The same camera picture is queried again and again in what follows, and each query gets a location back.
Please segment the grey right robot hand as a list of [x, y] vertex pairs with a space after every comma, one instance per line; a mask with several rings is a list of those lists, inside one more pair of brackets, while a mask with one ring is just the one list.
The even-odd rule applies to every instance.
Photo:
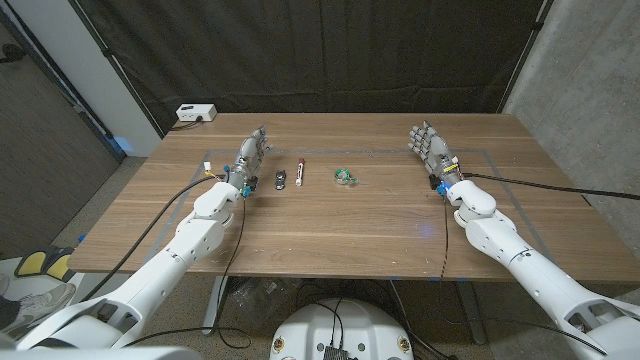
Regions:
[[414, 126], [409, 136], [408, 147], [423, 161], [433, 190], [440, 189], [446, 192], [463, 180], [458, 158], [427, 121], [424, 121], [422, 126]]

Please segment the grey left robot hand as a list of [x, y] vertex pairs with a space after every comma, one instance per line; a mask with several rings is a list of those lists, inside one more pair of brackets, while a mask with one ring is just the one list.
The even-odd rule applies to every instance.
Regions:
[[266, 127], [262, 125], [255, 129], [242, 142], [230, 166], [227, 182], [243, 194], [249, 180], [259, 173], [264, 156], [272, 149], [273, 146], [268, 144]]

